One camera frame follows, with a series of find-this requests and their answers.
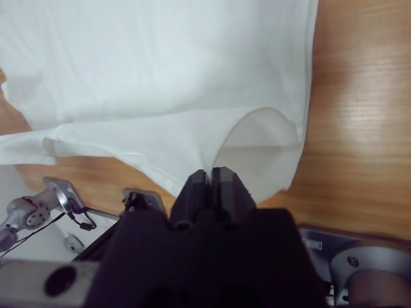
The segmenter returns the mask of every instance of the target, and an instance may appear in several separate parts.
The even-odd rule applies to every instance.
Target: circular hole
[[[74,284],[77,278],[76,270],[71,266],[65,266],[54,271],[44,284],[44,291],[48,296],[56,297],[66,292]]]
[[[352,255],[349,255],[347,257],[347,262],[349,265],[351,265],[354,268],[357,268],[360,266],[360,261],[356,257],[353,257]]]

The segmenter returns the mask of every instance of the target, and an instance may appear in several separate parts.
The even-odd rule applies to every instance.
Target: wooden table
[[[29,129],[0,107],[0,132]],[[174,201],[114,158],[17,169],[37,191],[43,176],[68,179],[88,206],[113,214],[124,187],[158,191],[168,209]],[[411,239],[410,178],[411,1],[320,0],[304,153],[291,189],[259,206],[286,207],[297,222]]]

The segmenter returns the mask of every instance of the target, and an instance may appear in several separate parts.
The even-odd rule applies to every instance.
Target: silver metal bracket
[[[74,185],[59,178],[43,178],[46,187],[56,194],[58,202],[67,213],[81,214],[85,207],[84,201],[74,188]]]
[[[395,282],[398,288],[405,289],[411,282],[411,242],[409,241],[309,225],[300,225],[299,232],[319,277],[323,281],[334,284],[335,305],[354,304],[350,300],[353,299],[353,294],[349,293],[360,294],[358,289],[362,287],[358,287],[361,285],[359,281],[370,281],[370,277],[385,277]],[[371,271],[371,274],[357,275],[364,271]],[[350,290],[350,282],[351,285],[356,284],[355,290],[354,288]],[[378,297],[375,290],[376,287],[368,292],[374,292],[374,299]],[[386,297],[389,296],[388,291],[385,291],[385,294]]]
[[[157,192],[142,191],[140,189],[134,189],[134,188],[124,188],[123,189],[123,196],[125,198],[124,202],[128,201],[129,197],[132,196],[133,194],[142,196],[146,204],[150,208],[166,213],[166,209],[164,208],[164,204],[162,203],[161,196]]]
[[[358,241],[329,263],[335,305],[411,306],[411,251],[387,241]]]

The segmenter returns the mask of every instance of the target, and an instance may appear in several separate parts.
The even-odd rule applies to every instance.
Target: screw
[[[351,255],[348,256],[347,258],[348,264],[351,265],[354,268],[357,268],[360,266],[360,262],[358,261],[358,259],[356,257],[353,257]]]

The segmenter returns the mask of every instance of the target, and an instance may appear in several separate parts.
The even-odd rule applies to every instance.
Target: white fabric
[[[178,195],[227,166],[256,201],[304,144],[317,0],[0,2],[6,99],[33,132],[0,164],[113,156]]]

